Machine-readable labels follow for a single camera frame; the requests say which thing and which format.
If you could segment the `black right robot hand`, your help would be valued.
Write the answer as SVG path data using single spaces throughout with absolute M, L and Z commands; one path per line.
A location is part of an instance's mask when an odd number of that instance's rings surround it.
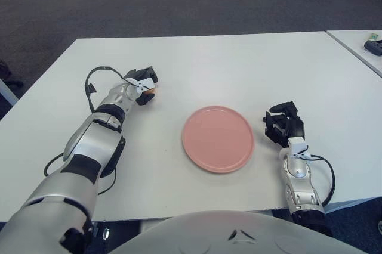
M 265 135 L 274 143 L 287 148 L 290 138 L 305 139 L 304 123 L 298 116 L 293 101 L 281 103 L 269 108 L 263 117 L 266 124 Z

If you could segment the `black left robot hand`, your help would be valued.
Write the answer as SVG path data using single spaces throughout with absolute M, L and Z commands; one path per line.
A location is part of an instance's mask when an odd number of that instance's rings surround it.
M 134 79 L 138 82 L 133 83 L 141 92 L 135 99 L 138 105 L 146 105 L 155 97 L 155 84 L 158 83 L 158 77 L 152 66 L 140 70 L 132 69 L 124 76 L 124 79 Z

